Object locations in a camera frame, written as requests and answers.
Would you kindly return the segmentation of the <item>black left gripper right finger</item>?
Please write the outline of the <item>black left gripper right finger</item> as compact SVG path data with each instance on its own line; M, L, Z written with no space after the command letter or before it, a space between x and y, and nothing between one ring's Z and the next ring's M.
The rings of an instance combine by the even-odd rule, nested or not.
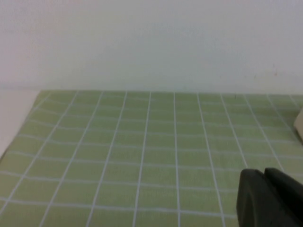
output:
M284 202L303 202L303 185L297 180L276 168L266 168L264 175L275 187Z

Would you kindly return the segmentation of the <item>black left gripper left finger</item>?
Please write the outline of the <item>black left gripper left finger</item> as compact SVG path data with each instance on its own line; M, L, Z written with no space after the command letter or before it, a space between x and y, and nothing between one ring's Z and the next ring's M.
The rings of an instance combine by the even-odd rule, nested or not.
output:
M240 227L301 227L303 203L287 203L257 169L240 174L236 211Z

